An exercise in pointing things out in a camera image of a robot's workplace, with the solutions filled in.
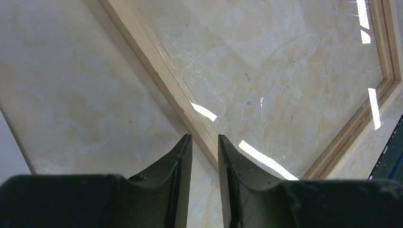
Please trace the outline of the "clear glass sheet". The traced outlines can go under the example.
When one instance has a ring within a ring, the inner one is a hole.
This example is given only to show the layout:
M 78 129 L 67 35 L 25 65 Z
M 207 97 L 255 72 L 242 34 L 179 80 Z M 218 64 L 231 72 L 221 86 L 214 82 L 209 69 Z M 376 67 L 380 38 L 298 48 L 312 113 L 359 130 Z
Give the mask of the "clear glass sheet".
M 364 179 L 403 111 L 400 0 L 138 0 L 217 134 L 298 179 Z

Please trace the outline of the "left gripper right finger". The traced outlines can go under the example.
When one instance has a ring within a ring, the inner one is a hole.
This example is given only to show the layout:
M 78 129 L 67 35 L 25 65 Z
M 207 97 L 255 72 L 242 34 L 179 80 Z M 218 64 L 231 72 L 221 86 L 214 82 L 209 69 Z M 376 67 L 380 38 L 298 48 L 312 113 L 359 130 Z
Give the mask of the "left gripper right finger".
M 226 228 L 400 228 L 403 187 L 392 180 L 282 180 L 218 136 Z

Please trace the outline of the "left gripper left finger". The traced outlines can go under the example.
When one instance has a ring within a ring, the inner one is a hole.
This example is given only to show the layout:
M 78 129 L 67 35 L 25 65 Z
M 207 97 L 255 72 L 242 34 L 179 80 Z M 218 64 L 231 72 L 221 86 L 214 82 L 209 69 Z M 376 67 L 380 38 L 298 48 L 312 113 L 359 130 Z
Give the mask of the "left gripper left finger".
M 136 175 L 17 175 L 0 187 L 3 228 L 184 228 L 192 136 Z

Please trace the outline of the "wooden picture frame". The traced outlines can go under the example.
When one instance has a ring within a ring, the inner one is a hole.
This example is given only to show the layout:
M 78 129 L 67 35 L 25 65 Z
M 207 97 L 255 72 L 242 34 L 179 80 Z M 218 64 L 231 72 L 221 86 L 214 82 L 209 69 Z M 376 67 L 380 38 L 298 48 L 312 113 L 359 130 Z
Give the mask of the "wooden picture frame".
M 128 44 L 158 85 L 172 108 L 203 150 L 214 168 L 218 168 L 218 133 L 211 121 L 196 113 L 190 103 L 182 76 L 172 58 L 157 38 L 148 20 L 133 0 L 104 0 L 104 9 L 119 28 Z M 374 32 L 385 78 L 378 86 L 375 99 L 383 113 L 402 92 L 403 54 L 397 11 L 393 0 L 373 0 Z M 365 101 L 327 149 L 304 175 L 305 179 L 337 178 L 338 173 L 354 154 L 356 147 L 373 129 L 374 104 Z

